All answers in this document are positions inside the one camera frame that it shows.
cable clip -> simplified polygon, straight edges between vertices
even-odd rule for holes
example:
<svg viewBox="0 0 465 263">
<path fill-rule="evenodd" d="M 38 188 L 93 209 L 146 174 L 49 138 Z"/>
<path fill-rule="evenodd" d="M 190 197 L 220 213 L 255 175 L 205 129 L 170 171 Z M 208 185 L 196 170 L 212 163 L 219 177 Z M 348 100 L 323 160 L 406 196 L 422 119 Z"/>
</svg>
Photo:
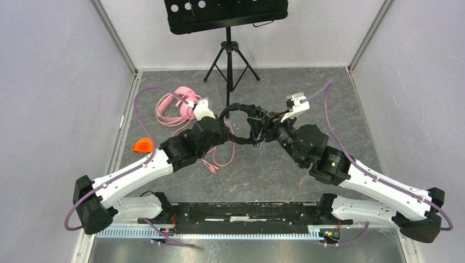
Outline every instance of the cable clip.
<svg viewBox="0 0 465 263">
<path fill-rule="evenodd" d="M 195 107 L 195 103 L 193 101 L 188 101 L 188 107 L 189 108 L 194 108 Z"/>
<path fill-rule="evenodd" d="M 374 182 L 378 182 L 379 178 L 381 178 L 381 176 L 380 176 L 380 175 L 377 175 L 377 176 L 376 176 L 376 179 L 373 179 L 373 181 L 374 181 Z"/>
</svg>

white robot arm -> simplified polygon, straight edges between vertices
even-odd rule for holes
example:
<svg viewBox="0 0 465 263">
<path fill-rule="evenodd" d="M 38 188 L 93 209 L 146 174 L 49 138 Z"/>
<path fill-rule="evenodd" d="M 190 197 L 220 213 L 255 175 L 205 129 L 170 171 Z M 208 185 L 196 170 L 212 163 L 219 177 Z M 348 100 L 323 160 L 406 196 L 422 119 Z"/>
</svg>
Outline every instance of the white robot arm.
<svg viewBox="0 0 465 263">
<path fill-rule="evenodd" d="M 318 205 L 318 216 L 325 219 L 323 221 L 369 221 L 400 228 L 403 234 L 420 242 L 432 242 L 440 231 L 441 217 L 433 207 L 407 195 L 405 191 L 422 196 L 439 207 L 444 202 L 444 192 L 437 188 L 421 190 L 404 185 L 356 161 L 360 167 L 376 176 L 376 180 L 373 180 L 351 164 L 340 150 L 327 146 L 328 136 L 315 125 L 307 124 L 295 130 L 292 125 L 296 116 L 308 109 L 308 102 L 300 103 L 303 98 L 303 94 L 289 97 L 289 110 L 281 113 L 267 112 L 254 105 L 232 104 L 223 110 L 219 118 L 209 109 L 208 99 L 190 105 L 194 107 L 197 118 L 194 127 L 163 142 L 149 163 L 146 161 L 150 155 L 93 181 L 87 176 L 76 181 L 74 203 L 92 189 L 102 186 L 76 209 L 85 233 L 97 233 L 115 221 L 159 216 L 163 211 L 163 202 L 157 196 L 124 196 L 154 179 L 194 164 L 211 147 L 228 140 L 238 144 L 276 140 L 300 168 L 310 169 L 309 174 L 318 181 L 358 191 L 375 199 L 362 201 L 323 194 Z M 238 138 L 224 125 L 224 116 L 237 110 L 248 114 L 250 138 Z M 140 165 L 141 168 L 107 185 L 111 178 Z M 379 180 L 400 187 L 404 192 Z"/>
</svg>

white enclosure wall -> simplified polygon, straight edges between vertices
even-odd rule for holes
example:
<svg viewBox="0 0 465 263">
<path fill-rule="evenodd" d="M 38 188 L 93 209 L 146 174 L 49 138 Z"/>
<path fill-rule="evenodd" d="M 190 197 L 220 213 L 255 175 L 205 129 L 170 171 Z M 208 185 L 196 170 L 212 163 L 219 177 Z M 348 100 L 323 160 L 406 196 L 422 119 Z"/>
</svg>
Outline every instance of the white enclosure wall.
<svg viewBox="0 0 465 263">
<path fill-rule="evenodd" d="M 464 257 L 464 12 L 464 1 L 395 1 L 354 72 L 387 175 L 446 191 L 455 229 L 419 245 L 423 262 Z"/>
<path fill-rule="evenodd" d="M 101 1 L 137 68 L 208 68 L 226 40 L 224 28 L 174 35 L 163 0 Z M 286 19 L 233 27 L 232 38 L 253 67 L 347 66 L 382 2 L 289 0 Z"/>
<path fill-rule="evenodd" d="M 0 262 L 70 262 L 74 182 L 106 173 L 132 75 L 89 1 L 1 1 L 0 18 Z"/>
</svg>

music stand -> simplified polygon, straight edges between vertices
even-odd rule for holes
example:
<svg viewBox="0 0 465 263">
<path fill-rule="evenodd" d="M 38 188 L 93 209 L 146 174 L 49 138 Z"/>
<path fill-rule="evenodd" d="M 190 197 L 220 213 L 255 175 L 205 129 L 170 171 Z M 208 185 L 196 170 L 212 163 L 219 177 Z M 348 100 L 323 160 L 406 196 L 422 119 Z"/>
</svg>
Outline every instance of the music stand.
<svg viewBox="0 0 465 263">
<path fill-rule="evenodd" d="M 250 66 L 244 55 L 239 50 L 236 41 L 231 40 L 231 27 L 238 25 L 254 24 L 254 27 L 269 24 L 275 20 L 287 17 L 287 0 L 165 0 L 168 13 L 169 29 L 173 34 L 183 35 L 205 30 L 226 28 L 226 41 L 221 42 L 221 49 L 215 58 L 207 76 L 216 67 L 226 80 L 226 106 L 229 105 L 229 95 L 237 87 L 247 69 L 250 69 L 255 78 L 260 78 Z M 268 22 L 263 25 L 255 23 Z M 218 59 L 226 50 L 228 66 L 226 76 L 217 66 Z M 232 52 L 239 54 L 246 64 L 246 68 L 237 80 L 233 81 L 233 58 Z"/>
</svg>

orange object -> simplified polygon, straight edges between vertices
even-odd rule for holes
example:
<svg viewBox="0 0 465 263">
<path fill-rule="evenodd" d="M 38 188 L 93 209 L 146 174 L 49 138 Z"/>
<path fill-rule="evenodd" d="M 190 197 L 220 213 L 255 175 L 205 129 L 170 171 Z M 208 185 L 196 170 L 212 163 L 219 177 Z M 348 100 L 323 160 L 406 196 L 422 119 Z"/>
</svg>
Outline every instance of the orange object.
<svg viewBox="0 0 465 263">
<path fill-rule="evenodd" d="M 154 146 L 152 145 L 150 138 L 145 137 L 134 143 L 131 150 L 134 152 L 149 153 L 154 150 Z"/>
</svg>

